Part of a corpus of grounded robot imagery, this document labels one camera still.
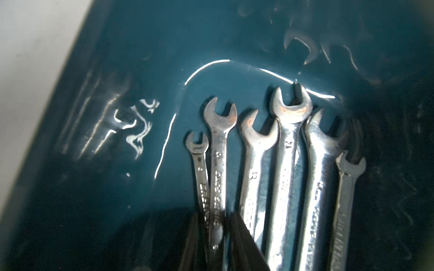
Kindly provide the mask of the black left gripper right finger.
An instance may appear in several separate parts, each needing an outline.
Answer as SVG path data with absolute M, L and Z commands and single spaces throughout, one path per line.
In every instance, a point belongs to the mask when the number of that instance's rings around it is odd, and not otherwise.
M 242 217 L 234 212 L 229 219 L 231 271 L 270 271 Z

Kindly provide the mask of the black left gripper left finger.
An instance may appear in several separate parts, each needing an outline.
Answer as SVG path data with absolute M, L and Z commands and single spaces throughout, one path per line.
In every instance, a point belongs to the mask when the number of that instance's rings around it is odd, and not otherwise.
M 195 212 L 188 224 L 185 244 L 178 265 L 179 271 L 206 271 L 207 256 L 204 241 L 204 226 L 200 215 Z

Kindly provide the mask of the smallest steel wrench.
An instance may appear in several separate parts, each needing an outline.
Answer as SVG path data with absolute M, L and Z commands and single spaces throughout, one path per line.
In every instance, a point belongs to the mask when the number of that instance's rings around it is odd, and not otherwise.
M 194 142 L 194 132 L 187 135 L 185 145 L 189 150 L 196 177 L 196 192 L 198 199 L 198 209 L 202 217 L 205 244 L 209 243 L 210 228 L 210 186 L 206 163 L 206 152 L 209 148 L 209 139 L 206 134 L 202 134 L 201 143 Z

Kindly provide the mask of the medium steel wrench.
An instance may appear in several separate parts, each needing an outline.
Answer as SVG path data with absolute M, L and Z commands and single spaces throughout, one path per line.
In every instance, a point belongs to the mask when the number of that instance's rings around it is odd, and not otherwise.
M 279 138 L 279 122 L 274 120 L 268 134 L 253 128 L 259 110 L 250 112 L 241 123 L 241 135 L 245 144 L 244 173 L 241 182 L 238 212 L 251 236 L 255 236 L 259 187 L 262 176 L 262 160 Z

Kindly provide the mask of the small steel wrench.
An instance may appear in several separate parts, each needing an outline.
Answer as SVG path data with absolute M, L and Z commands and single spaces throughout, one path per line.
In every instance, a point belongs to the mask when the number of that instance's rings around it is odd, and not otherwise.
M 237 110 L 231 105 L 227 116 L 216 113 L 218 98 L 209 101 L 204 110 L 204 120 L 211 132 L 210 168 L 210 228 L 208 270 L 224 269 L 226 190 L 227 190 L 227 140 L 237 123 Z

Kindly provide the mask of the slim steel wrench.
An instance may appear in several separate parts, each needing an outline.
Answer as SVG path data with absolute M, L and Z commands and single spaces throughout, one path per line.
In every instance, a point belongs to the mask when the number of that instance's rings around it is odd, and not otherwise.
M 358 164 L 353 164 L 347 160 L 348 153 L 349 151 L 345 150 L 336 158 L 340 179 L 333 218 L 330 271 L 346 270 L 354 191 L 358 178 L 366 170 L 365 158 L 361 158 Z

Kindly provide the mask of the longest steel wrench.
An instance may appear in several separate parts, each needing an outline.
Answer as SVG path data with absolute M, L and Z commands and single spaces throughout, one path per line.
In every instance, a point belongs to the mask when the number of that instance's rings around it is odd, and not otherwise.
M 348 132 L 332 137 L 323 132 L 320 123 L 324 108 L 316 110 L 305 124 L 305 140 L 308 154 L 308 174 L 305 199 L 298 237 L 296 271 L 324 271 L 330 245 L 337 184 L 335 159 L 342 153 Z

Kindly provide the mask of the large steel wrench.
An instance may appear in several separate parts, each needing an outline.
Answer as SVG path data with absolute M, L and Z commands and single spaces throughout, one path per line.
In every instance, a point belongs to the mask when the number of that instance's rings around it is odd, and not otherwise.
M 294 83 L 293 87 L 295 93 L 301 95 L 299 104 L 285 105 L 281 88 L 278 86 L 273 91 L 270 105 L 271 112 L 279 122 L 279 140 L 265 253 L 267 264 L 272 271 L 283 269 L 298 137 L 301 125 L 313 111 L 313 104 L 305 87 L 298 82 Z

